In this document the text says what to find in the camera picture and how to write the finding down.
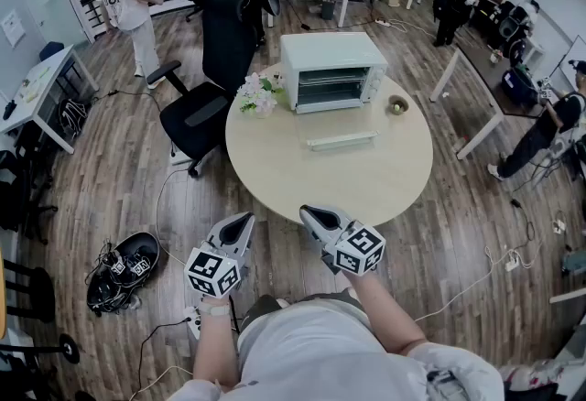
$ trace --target wooden floor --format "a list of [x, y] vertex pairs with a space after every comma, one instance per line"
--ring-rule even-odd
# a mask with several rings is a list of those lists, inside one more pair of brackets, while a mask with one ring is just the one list
[[[310, 12], [318, 3], [296, 0], [292, 4], [310, 26], [333, 27], [332, 22]], [[256, 54], [251, 70], [279, 61], [280, 35], [302, 31], [290, 5], [283, 1], [282, 8], [283, 14], [276, 26], [267, 30], [267, 44]], [[179, 76], [193, 87], [204, 81], [201, 19], [196, 17], [188, 24], [186, 14], [158, 16], [153, 22], [159, 57], [162, 61], [180, 60]], [[414, 5], [410, 11], [376, 3], [374, 17], [381, 14], [406, 20], [429, 33], [436, 30], [431, 0]], [[367, 5], [348, 5], [347, 25], [370, 18]], [[549, 297], [581, 285], [560, 276], [563, 239], [552, 232], [551, 222], [557, 210], [563, 211], [570, 230], [567, 242], [581, 246], [582, 185], [570, 183], [568, 172], [561, 168], [534, 190], [525, 186], [513, 194], [529, 177], [530, 168], [505, 183], [487, 175], [485, 165], [494, 162], [499, 151], [509, 152], [531, 126], [524, 119], [507, 118], [471, 155], [457, 160], [452, 146], [463, 136], [474, 135], [490, 118], [488, 100], [472, 75], [459, 65], [447, 86], [450, 96], [430, 103], [429, 95], [453, 48], [434, 49], [431, 36], [406, 27], [407, 33], [377, 24], [349, 29], [367, 32], [385, 54], [387, 75], [418, 103], [428, 120], [434, 146], [433, 169], [421, 196], [405, 213], [379, 227], [387, 249], [378, 273], [413, 318], [440, 309], [489, 271], [485, 247], [496, 260], [507, 249], [525, 242], [523, 216], [509, 204], [515, 197], [524, 205], [537, 233], [535, 241], [520, 250], [527, 262], [543, 242], [533, 267], [508, 274], [498, 266], [448, 309], [420, 325], [432, 341], [465, 347], [495, 364], [552, 356], [578, 321], [585, 301], [548, 304]], [[468, 28], [460, 30], [456, 40], [482, 45]], [[146, 90], [144, 82], [133, 77], [128, 37], [100, 38], [82, 57], [101, 86], [100, 94], [112, 89]], [[161, 106], [179, 97], [168, 82], [154, 95]], [[60, 357], [42, 357], [45, 363], [58, 367], [58, 381], [68, 399], [78, 389], [98, 400], [127, 399], [137, 387], [140, 342], [158, 324], [182, 320], [184, 307], [193, 300], [182, 266], [162, 256], [158, 271], [138, 292], [142, 308], [96, 318], [85, 304], [83, 281], [103, 241], [118, 242], [137, 231], [155, 232], [157, 195], [173, 170], [169, 149], [170, 141], [153, 100], [119, 94], [92, 108], [74, 155], [58, 154], [55, 183], [47, 202], [58, 205], [60, 211], [46, 224], [49, 245], [25, 244], [21, 257], [29, 266], [47, 268], [57, 295], [55, 323], [24, 321], [26, 331], [36, 344], [54, 342], [59, 333], [67, 332], [81, 348], [81, 363], [76, 366]], [[334, 279], [320, 263], [308, 234], [254, 200], [227, 156], [219, 151], [207, 158], [200, 179], [180, 172], [169, 181], [158, 208], [161, 244], [185, 260], [215, 222], [251, 210], [257, 218], [251, 273], [235, 296], [238, 313], [265, 293], [296, 300], [345, 288], [343, 278]], [[164, 328], [146, 345], [143, 386], [170, 365], [191, 369], [194, 345], [188, 333], [186, 325]], [[185, 374], [173, 370], [137, 399], [164, 399], [186, 380]]]

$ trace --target white watch strap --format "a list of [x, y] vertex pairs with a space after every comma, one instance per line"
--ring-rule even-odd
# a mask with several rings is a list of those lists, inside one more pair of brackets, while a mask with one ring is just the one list
[[211, 315], [213, 317], [223, 317], [225, 315], [230, 314], [230, 305], [211, 305], [206, 302], [200, 303], [198, 306], [198, 311], [201, 313], [205, 313], [206, 315]]

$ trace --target white pants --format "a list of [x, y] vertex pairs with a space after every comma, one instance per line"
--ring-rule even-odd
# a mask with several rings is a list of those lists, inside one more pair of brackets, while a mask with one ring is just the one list
[[136, 70], [142, 72], [146, 78], [159, 67], [153, 21], [148, 18], [144, 24], [126, 33], [132, 38], [135, 48]]

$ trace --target glass door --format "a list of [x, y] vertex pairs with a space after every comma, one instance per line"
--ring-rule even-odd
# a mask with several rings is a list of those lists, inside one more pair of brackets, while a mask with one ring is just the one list
[[46, 42], [67, 47], [88, 41], [70, 0], [27, 0], [27, 5]]

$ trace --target white paper on desk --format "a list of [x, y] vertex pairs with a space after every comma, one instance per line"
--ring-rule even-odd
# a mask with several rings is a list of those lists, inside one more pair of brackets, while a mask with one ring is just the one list
[[12, 10], [7, 16], [2, 19], [2, 29], [10, 46], [15, 47], [16, 43], [25, 36], [25, 29], [22, 27], [20, 17], [16, 10]]

